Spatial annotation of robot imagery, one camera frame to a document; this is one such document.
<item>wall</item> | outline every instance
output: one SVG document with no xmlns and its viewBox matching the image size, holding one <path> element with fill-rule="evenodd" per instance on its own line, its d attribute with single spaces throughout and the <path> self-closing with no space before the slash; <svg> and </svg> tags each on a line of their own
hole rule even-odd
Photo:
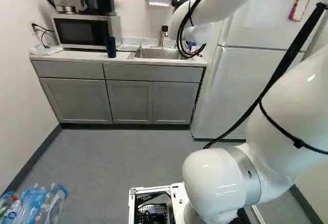
<svg viewBox="0 0 328 224">
<path fill-rule="evenodd" d="M 160 26 L 167 24 L 172 7 L 154 7 L 147 0 L 115 0 L 115 10 L 122 19 L 125 37 L 158 38 Z"/>
<path fill-rule="evenodd" d="M 328 44 L 328 13 L 324 16 L 320 27 L 313 38 L 305 57 L 308 57 Z M 309 170 L 297 181 L 296 186 L 302 192 L 312 208 L 324 223 L 328 223 L 328 161 Z"/>
<path fill-rule="evenodd" d="M 58 124 L 29 61 L 38 40 L 28 21 L 49 27 L 45 0 L 0 0 L 0 194 Z"/>
</svg>

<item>sink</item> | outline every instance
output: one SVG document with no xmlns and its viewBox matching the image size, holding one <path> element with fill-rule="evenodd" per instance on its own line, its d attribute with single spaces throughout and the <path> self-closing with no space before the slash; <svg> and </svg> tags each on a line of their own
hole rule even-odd
<svg viewBox="0 0 328 224">
<path fill-rule="evenodd" d="M 131 57 L 142 59 L 187 60 L 187 58 L 179 53 L 178 49 L 169 47 L 139 48 L 135 53 L 131 54 Z"/>
</svg>

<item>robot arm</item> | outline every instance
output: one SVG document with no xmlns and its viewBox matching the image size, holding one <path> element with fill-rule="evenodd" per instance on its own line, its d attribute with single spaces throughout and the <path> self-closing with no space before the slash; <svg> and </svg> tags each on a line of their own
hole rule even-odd
<svg viewBox="0 0 328 224">
<path fill-rule="evenodd" d="M 192 14 L 194 25 L 203 25 L 212 22 L 218 22 L 232 15 L 241 5 L 248 0 L 202 0 Z M 173 14 L 169 26 L 169 37 L 176 39 L 178 28 L 182 19 L 189 10 L 189 2 L 181 5 Z M 191 27 L 190 21 L 185 28 Z"/>
<path fill-rule="evenodd" d="M 248 0 L 202 0 L 184 30 L 223 20 Z M 189 9 L 185 3 L 173 15 L 169 36 L 176 39 Z M 197 39 L 197 34 L 189 34 Z M 185 219 L 193 210 L 206 223 L 225 224 L 237 209 L 270 201 L 286 192 L 297 177 L 327 159 L 324 154 L 297 148 L 291 139 L 266 118 L 270 117 L 296 138 L 319 151 L 328 143 L 328 46 L 281 77 L 250 116 L 247 143 L 228 149 L 192 153 L 184 162 L 182 175 L 190 200 Z"/>
<path fill-rule="evenodd" d="M 205 44 L 207 38 L 202 31 L 209 32 L 210 28 L 204 25 L 226 19 L 247 1 L 249 0 L 202 0 L 191 16 L 194 27 L 192 27 L 190 21 L 184 27 L 185 32 L 187 32 L 185 39 Z M 325 4 L 328 3 L 328 0 L 320 1 Z M 188 10 L 189 2 L 185 2 L 173 14 L 169 25 L 170 39 L 177 39 L 178 28 Z"/>
</svg>

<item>white refrigerator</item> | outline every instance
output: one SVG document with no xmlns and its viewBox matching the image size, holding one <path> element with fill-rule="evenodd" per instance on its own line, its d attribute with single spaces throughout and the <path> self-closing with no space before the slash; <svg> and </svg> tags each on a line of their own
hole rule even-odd
<svg viewBox="0 0 328 224">
<path fill-rule="evenodd" d="M 317 2 L 251 0 L 223 21 L 191 124 L 194 138 L 216 138 L 237 122 L 264 89 Z M 315 31 L 290 68 L 302 60 Z M 246 122 L 226 138 L 245 139 L 245 128 Z"/>
</svg>

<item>floor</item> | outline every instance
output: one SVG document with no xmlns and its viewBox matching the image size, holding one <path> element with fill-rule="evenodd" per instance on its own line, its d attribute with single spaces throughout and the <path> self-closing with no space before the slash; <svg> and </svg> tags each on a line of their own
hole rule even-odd
<svg viewBox="0 0 328 224">
<path fill-rule="evenodd" d="M 183 160 L 203 145 L 189 131 L 63 130 L 19 192 L 60 182 L 69 191 L 62 224 L 127 224 L 129 189 L 182 181 Z M 266 224 L 310 223 L 288 193 L 258 207 Z"/>
</svg>

